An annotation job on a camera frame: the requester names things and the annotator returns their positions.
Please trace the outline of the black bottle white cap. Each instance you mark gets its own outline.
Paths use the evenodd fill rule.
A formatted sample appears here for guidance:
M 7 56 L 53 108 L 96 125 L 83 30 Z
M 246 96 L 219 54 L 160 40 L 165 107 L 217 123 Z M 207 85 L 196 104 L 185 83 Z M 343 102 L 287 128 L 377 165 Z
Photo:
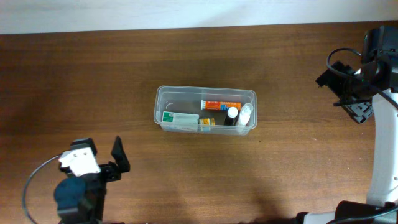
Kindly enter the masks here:
M 236 118 L 238 117 L 239 110 L 236 107 L 230 107 L 227 110 L 227 114 L 224 120 L 225 126 L 234 126 Z

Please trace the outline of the orange tablet tube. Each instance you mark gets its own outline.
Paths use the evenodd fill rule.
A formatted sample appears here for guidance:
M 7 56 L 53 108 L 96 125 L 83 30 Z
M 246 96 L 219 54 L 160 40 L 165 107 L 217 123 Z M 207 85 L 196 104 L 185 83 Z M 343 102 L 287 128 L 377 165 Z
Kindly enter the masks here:
M 200 108 L 202 110 L 222 110 L 227 111 L 229 108 L 235 107 L 237 110 L 242 108 L 242 104 L 239 102 L 228 102 L 228 101 L 208 101 L 201 100 Z

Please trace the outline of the white green medicine box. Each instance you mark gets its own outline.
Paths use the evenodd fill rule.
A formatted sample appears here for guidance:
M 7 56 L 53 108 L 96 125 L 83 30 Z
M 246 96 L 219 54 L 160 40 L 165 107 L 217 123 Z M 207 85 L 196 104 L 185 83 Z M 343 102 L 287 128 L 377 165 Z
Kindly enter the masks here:
M 164 111 L 160 125 L 168 131 L 198 131 L 198 114 Z

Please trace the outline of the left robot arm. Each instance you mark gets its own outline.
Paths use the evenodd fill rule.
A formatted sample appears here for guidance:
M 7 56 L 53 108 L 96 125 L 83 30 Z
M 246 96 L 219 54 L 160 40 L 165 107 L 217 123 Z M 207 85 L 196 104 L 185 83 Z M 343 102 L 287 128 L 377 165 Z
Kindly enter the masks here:
M 114 161 L 98 164 L 96 154 L 92 138 L 77 139 L 58 159 L 67 176 L 53 194 L 61 223 L 102 223 L 107 183 L 121 180 L 131 169 L 119 136 L 111 150 Z

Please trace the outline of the clear plastic container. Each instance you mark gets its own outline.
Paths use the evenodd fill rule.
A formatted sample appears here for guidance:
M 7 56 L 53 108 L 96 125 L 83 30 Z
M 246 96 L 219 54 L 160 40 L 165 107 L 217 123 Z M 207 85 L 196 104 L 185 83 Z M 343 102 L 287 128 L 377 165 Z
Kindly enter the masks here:
M 239 102 L 242 105 L 251 103 L 254 111 L 247 123 L 244 132 L 239 133 L 236 125 L 225 126 L 224 120 L 227 111 L 222 110 L 202 110 L 200 108 L 201 100 L 208 101 L 228 101 Z M 154 106 L 154 122 L 160 125 L 164 111 L 176 113 L 198 114 L 199 119 L 214 118 L 215 125 L 211 127 L 211 131 L 204 133 L 200 131 L 198 120 L 197 132 L 171 131 L 182 133 L 201 133 L 201 134 L 224 134 L 224 135 L 240 135 L 244 136 L 250 130 L 257 126 L 257 95 L 252 90 L 239 90 L 227 88 L 207 88 L 192 86 L 160 86 L 157 90 L 155 106 Z

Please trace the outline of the small jar gold lid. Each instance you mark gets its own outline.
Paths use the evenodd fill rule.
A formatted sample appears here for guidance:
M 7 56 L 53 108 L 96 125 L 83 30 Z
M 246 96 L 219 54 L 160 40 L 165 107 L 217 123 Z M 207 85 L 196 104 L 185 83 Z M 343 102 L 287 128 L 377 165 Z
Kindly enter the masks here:
M 214 118 L 202 118 L 199 119 L 200 131 L 207 133 L 211 131 L 211 127 L 214 126 L 215 119 Z

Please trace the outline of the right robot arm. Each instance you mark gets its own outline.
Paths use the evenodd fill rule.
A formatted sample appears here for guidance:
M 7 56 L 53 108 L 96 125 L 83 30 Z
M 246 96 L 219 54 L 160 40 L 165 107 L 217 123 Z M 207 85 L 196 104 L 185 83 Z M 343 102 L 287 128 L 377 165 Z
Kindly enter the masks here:
M 381 26 L 364 35 L 361 68 L 327 62 L 316 82 L 327 86 L 353 120 L 363 124 L 374 116 L 375 148 L 371 186 L 365 203 L 342 201 L 333 212 L 301 212 L 299 224 L 397 224 L 397 28 Z

